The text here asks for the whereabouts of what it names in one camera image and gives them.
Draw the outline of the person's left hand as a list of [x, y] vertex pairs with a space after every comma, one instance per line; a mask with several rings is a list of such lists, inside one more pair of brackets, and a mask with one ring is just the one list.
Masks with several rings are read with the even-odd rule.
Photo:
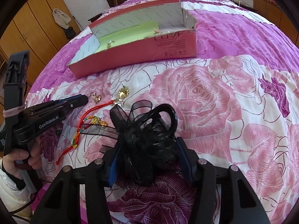
[[42, 165], [40, 143], [41, 140], [38, 136], [34, 140], [34, 145], [32, 146], [30, 153], [26, 150], [14, 149], [10, 154], [3, 157], [2, 167], [8, 174], [21, 180], [22, 176], [20, 175], [20, 172], [15, 165], [15, 161], [26, 160], [30, 156], [28, 164], [33, 169], [40, 169]]

